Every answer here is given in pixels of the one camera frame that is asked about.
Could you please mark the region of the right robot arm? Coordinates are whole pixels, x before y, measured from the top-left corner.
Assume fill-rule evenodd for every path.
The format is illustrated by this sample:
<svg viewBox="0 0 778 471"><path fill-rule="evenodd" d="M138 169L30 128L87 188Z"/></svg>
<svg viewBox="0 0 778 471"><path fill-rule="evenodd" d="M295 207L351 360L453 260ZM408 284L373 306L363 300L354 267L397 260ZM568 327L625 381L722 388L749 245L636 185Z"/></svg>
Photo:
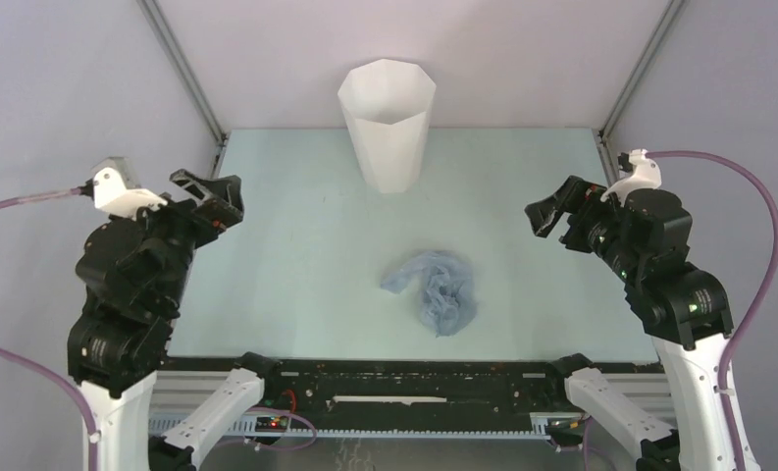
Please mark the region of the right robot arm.
<svg viewBox="0 0 778 471"><path fill-rule="evenodd" d="M756 469L737 405L723 405L734 395L732 374L720 364L733 333L728 296L687 259L692 218L681 200L654 188L620 196L573 176L525 212L539 237L565 219L562 244L596 255L623 282L663 367L675 424L642 410L581 354L553 363L556 375L543 384L546 403L582 409L640 470Z"/></svg>

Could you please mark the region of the light blue plastic trash bag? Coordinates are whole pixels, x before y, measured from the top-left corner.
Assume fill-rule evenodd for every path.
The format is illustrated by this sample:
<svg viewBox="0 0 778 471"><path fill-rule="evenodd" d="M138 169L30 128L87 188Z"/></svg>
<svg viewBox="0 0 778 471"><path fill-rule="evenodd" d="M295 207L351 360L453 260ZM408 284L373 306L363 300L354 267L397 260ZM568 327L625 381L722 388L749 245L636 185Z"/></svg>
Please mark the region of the light blue plastic trash bag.
<svg viewBox="0 0 778 471"><path fill-rule="evenodd" d="M381 279L380 287L394 294L420 282L420 322L436 337L452 337L477 316L471 266L453 252L424 251Z"/></svg>

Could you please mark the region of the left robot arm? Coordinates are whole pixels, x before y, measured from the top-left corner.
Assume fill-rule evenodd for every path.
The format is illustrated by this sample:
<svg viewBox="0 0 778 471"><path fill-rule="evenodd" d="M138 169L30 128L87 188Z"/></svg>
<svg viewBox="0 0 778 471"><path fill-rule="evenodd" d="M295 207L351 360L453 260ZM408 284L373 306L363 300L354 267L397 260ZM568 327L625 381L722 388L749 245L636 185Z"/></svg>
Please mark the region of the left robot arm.
<svg viewBox="0 0 778 471"><path fill-rule="evenodd" d="M247 352L226 379L169 431L148 432L151 397L166 361L194 252L241 223L241 180L177 170L188 193L175 201L142 188L111 159L87 185L108 221L86 240L76 265L86 300L67 342L68 371L94 414L89 461L99 470L195 470L252 406L283 395L277 362Z"/></svg>

